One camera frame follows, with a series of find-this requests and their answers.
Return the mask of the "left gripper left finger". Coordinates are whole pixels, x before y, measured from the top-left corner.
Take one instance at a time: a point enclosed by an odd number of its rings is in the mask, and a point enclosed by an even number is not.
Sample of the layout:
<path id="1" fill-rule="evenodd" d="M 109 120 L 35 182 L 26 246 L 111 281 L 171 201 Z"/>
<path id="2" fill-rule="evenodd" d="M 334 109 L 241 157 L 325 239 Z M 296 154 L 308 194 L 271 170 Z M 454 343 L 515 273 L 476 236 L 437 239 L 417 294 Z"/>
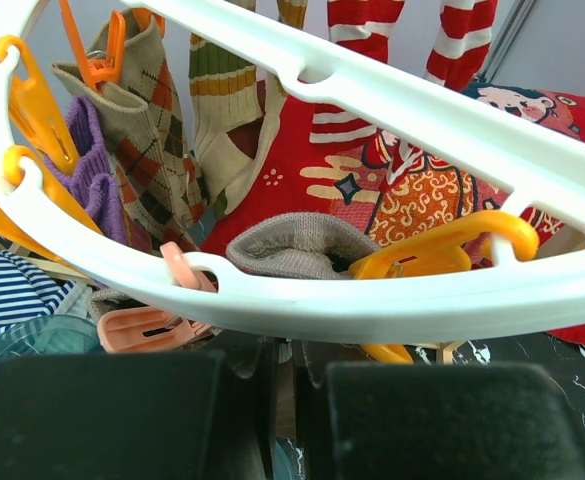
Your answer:
<path id="1" fill-rule="evenodd" d="M 276 345 L 0 361 L 0 479 L 268 479 Z"/>

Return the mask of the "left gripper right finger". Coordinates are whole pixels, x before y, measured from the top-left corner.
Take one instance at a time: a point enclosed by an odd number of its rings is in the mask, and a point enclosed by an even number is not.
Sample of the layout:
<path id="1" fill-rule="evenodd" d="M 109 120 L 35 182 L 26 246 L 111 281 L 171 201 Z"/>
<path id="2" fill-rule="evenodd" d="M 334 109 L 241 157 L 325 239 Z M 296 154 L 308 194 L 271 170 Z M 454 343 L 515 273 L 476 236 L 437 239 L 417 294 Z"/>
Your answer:
<path id="1" fill-rule="evenodd" d="M 539 365 L 368 361 L 293 347 L 311 479 L 585 479 L 585 419 Z"/>

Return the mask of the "purple striped sock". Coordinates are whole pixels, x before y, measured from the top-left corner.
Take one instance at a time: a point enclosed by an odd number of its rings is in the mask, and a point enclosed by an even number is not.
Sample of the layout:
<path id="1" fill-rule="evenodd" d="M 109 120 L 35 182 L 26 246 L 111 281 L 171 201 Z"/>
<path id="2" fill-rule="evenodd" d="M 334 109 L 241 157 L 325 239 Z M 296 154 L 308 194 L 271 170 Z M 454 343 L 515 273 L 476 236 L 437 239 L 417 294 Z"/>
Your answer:
<path id="1" fill-rule="evenodd" d="M 87 97 L 72 98 L 66 126 L 79 153 L 73 173 L 61 173 L 47 156 L 44 157 L 44 163 L 79 204 L 86 207 L 90 197 L 89 188 L 96 179 L 111 174 L 98 112 Z"/>

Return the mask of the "white round sock hanger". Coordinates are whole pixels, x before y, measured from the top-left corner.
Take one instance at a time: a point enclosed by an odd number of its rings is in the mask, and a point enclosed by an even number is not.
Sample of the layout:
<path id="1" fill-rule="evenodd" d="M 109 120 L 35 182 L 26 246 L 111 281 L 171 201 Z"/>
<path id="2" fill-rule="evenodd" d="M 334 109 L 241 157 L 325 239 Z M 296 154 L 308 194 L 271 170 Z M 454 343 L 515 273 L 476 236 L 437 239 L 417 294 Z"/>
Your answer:
<path id="1" fill-rule="evenodd" d="M 0 1 L 0 39 L 24 39 L 42 1 Z M 150 8 L 276 74 L 292 95 L 342 107 L 507 192 L 385 248 L 322 214 L 286 214 L 226 256 L 155 257 L 114 242 L 44 192 L 27 153 L 0 166 L 0 209 L 91 278 L 191 320 L 347 344 L 504 337 L 585 324 L 585 144 L 518 120 L 224 1 Z M 0 161 L 15 153 L 0 59 Z"/>

